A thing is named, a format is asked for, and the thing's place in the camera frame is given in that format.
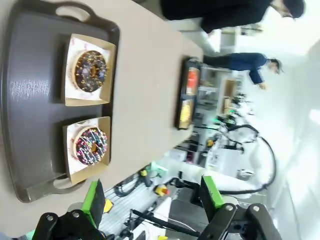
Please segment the yellow plastic plug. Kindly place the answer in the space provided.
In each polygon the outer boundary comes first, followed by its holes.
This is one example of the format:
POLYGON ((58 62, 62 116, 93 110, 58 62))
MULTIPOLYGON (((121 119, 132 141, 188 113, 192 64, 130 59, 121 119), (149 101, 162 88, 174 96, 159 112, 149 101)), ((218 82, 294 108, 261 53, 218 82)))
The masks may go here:
POLYGON ((109 213, 111 211, 111 209, 113 208, 114 204, 113 202, 106 198, 105 199, 105 205, 104 205, 104 208, 103 208, 103 213, 109 213))
POLYGON ((164 184, 160 184, 154 191, 159 197, 163 197, 169 194, 169 189, 164 184))

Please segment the chocolate donut with gold sprinkles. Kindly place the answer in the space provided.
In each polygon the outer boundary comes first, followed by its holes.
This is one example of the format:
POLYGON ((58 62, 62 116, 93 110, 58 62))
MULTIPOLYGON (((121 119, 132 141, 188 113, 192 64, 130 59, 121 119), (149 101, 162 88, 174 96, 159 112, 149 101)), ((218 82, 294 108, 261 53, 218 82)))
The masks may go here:
POLYGON ((107 73, 107 62, 100 52, 84 51, 76 60, 73 81, 80 90, 93 93, 103 86, 107 73))

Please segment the red glazed donut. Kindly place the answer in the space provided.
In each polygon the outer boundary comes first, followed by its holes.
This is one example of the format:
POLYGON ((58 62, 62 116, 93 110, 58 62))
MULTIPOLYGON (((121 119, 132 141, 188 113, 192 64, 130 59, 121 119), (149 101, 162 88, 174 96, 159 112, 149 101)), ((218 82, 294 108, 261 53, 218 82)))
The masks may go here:
POLYGON ((187 89, 194 92, 198 83, 198 72, 195 70, 188 71, 187 89))

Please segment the person in black cardigan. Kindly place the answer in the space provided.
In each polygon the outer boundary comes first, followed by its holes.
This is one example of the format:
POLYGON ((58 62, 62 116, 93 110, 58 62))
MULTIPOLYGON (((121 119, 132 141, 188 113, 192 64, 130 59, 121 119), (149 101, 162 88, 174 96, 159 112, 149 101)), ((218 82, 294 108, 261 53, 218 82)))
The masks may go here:
POLYGON ((297 19, 304 14, 305 6, 305 0, 160 0, 167 20, 202 18, 200 27, 208 34, 259 23, 269 7, 282 18, 297 19))

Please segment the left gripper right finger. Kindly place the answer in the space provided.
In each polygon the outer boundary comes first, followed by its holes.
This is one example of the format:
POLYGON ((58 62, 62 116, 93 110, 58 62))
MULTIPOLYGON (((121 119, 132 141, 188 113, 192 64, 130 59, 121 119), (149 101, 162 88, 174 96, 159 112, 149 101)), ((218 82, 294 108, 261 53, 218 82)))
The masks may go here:
POLYGON ((224 202, 211 176, 201 177, 199 198, 209 222, 199 240, 226 240, 228 234, 238 234, 241 240, 280 240, 263 204, 243 208, 224 202))

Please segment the person in navy jacket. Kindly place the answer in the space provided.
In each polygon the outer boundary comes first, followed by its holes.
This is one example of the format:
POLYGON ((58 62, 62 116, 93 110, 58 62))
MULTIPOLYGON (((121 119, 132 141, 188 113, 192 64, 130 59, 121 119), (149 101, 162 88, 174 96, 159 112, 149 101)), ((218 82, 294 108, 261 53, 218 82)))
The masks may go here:
POLYGON ((248 71, 252 83, 258 85, 262 90, 265 90, 267 86, 260 75, 261 67, 266 66, 275 74, 280 74, 283 71, 283 65, 280 60, 267 58, 264 54, 256 52, 238 52, 220 56, 205 55, 203 63, 232 71, 248 71))

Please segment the chocolate donut with coloured sprinkles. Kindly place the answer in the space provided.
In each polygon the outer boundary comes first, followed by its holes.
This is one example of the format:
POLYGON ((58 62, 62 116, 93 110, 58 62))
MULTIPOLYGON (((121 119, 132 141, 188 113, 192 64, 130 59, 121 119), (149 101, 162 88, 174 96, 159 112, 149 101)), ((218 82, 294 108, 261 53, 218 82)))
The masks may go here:
POLYGON ((82 128, 74 139, 73 153, 86 166, 99 163, 107 149, 107 134, 96 126, 82 128))

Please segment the yellow glazed sprinkle donut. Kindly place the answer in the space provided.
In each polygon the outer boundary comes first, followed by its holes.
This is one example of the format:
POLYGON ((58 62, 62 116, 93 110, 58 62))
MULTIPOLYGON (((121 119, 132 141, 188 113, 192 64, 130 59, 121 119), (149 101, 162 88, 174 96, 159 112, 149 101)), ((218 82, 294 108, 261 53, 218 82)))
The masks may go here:
POLYGON ((191 116, 192 116, 191 106, 188 104, 183 105, 181 109, 181 114, 180 114, 180 121, 182 123, 187 123, 190 121, 191 116))

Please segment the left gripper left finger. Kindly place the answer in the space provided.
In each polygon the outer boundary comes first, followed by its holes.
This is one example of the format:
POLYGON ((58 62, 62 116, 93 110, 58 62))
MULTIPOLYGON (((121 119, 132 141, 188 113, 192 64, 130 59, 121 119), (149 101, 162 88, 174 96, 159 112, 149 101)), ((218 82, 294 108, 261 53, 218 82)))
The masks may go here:
POLYGON ((93 181, 81 209, 68 211, 61 216, 53 212, 44 213, 32 240, 106 240, 106 235, 99 230, 105 203, 101 181, 93 181))

